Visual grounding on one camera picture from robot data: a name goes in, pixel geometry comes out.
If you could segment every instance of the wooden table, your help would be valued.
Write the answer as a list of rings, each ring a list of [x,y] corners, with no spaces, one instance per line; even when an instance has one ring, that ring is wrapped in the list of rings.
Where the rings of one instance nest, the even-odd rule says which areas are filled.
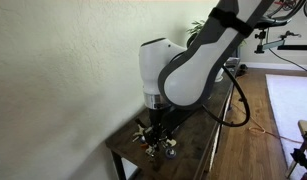
[[[218,117],[222,118],[229,96],[232,93],[232,83],[227,75],[223,74],[223,80],[215,83],[212,97],[206,106]],[[163,179],[201,179],[207,162],[210,161],[215,134],[219,123],[210,118],[202,109],[198,109],[190,116],[173,134],[177,141],[175,146],[176,157],[167,159],[164,149],[156,154],[154,162],[140,147],[140,142],[132,142],[133,133],[138,131],[135,119],[139,118],[143,123],[148,122],[148,110],[144,110],[134,119],[127,122],[106,140],[107,147],[111,150],[119,179],[126,179],[121,158],[135,164],[143,171],[145,176],[157,180]]]

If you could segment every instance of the table leg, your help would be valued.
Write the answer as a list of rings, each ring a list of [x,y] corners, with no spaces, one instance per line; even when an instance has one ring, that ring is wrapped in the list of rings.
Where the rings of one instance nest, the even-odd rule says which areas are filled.
[[[113,151],[111,151],[111,153],[113,156],[113,161],[115,164],[117,175],[119,176],[119,180],[126,180],[125,171],[122,163],[122,157]]]

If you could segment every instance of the hardwood floor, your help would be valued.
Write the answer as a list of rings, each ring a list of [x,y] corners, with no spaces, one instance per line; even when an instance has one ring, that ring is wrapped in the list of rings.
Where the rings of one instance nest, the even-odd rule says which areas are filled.
[[[249,69],[238,81],[248,99],[252,117],[267,131],[278,134],[274,121],[265,74],[307,76],[303,71]],[[234,92],[232,103],[243,108]],[[232,107],[227,121],[244,119],[244,114]],[[248,130],[256,127],[252,120],[240,128],[223,127],[218,152],[209,180],[281,180],[287,169],[281,142],[267,134]]]

